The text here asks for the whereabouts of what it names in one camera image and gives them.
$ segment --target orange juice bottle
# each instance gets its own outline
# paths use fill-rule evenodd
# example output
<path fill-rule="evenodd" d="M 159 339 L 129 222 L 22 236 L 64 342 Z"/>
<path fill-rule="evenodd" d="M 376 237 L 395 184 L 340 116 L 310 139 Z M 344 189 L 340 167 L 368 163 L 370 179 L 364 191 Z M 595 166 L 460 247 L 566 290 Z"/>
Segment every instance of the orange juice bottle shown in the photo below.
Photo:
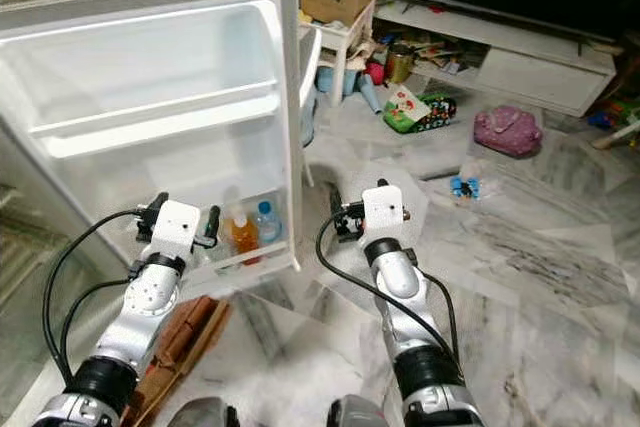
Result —
<path fill-rule="evenodd" d="M 239 205 L 231 211 L 231 241 L 238 254 L 251 252 L 258 248 L 258 228 Z M 260 261 L 260 257 L 245 260 L 243 264 L 251 265 Z"/>

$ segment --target tv stand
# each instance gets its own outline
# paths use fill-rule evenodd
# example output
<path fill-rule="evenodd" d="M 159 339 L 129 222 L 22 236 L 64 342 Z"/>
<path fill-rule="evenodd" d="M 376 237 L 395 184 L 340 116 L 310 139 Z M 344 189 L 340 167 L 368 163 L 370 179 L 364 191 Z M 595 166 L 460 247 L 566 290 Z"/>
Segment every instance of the tv stand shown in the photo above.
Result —
<path fill-rule="evenodd" d="M 379 19 L 489 45 L 480 68 L 457 75 L 435 65 L 414 72 L 459 87 L 496 93 L 514 102 L 582 116 L 614 77 L 610 54 L 548 33 L 492 22 L 457 12 L 396 0 L 378 9 Z"/>

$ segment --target plastic bottle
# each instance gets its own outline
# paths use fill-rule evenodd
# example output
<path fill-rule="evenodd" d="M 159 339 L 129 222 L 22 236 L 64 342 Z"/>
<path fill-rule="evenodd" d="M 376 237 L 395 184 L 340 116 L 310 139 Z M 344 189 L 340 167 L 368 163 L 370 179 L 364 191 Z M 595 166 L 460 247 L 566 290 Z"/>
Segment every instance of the plastic bottle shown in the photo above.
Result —
<path fill-rule="evenodd" d="M 258 204 L 256 224 L 258 224 L 258 233 L 262 245 L 275 242 L 282 233 L 282 222 L 280 222 L 278 214 L 273 211 L 271 203 L 267 200 L 263 200 Z"/>
<path fill-rule="evenodd" d="M 238 254 L 250 252 L 259 247 L 258 228 L 247 218 L 247 214 L 239 205 L 231 210 L 231 240 Z M 260 257 L 245 260 L 243 264 L 251 265 L 260 261 Z"/>

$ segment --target water bottle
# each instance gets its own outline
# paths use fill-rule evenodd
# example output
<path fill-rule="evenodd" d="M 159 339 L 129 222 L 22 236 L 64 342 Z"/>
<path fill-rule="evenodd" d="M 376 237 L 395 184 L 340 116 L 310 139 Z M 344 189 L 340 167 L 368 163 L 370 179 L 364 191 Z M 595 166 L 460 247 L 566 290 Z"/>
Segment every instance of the water bottle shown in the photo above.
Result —
<path fill-rule="evenodd" d="M 271 203 L 263 200 L 258 204 L 258 216 L 256 217 L 258 224 L 258 236 L 262 245 L 270 244 L 280 237 L 282 233 L 282 223 L 278 214 L 271 208 Z"/>

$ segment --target blue toy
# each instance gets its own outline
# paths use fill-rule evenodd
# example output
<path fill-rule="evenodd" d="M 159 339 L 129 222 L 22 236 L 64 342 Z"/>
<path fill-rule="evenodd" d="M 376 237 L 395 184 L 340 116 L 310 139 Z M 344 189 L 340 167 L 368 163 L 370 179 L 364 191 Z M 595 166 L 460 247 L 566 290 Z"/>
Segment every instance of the blue toy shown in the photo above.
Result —
<path fill-rule="evenodd" d="M 469 177 L 465 182 L 456 175 L 451 179 L 451 193 L 458 198 L 477 199 L 480 195 L 480 182 L 475 177 Z"/>

